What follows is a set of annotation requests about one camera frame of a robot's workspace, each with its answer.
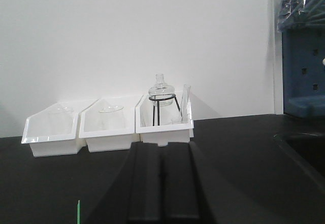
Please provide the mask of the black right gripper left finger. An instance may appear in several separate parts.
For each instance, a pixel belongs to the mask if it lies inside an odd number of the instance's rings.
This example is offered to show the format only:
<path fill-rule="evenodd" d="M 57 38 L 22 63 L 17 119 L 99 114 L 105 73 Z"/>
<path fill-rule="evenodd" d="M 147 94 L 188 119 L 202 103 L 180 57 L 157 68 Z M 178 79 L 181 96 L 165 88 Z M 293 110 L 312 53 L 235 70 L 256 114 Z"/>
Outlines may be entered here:
<path fill-rule="evenodd" d="M 134 142 L 88 223 L 162 223 L 158 145 Z"/>

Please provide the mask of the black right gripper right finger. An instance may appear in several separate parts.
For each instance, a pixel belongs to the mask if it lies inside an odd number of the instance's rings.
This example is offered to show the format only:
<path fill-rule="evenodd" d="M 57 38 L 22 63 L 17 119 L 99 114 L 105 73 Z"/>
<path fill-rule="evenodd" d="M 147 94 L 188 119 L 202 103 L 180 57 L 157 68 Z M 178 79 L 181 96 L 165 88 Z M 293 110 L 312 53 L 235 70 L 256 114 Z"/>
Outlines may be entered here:
<path fill-rule="evenodd" d="M 162 191 L 166 223 L 238 223 L 236 191 L 195 143 L 170 142 Z"/>

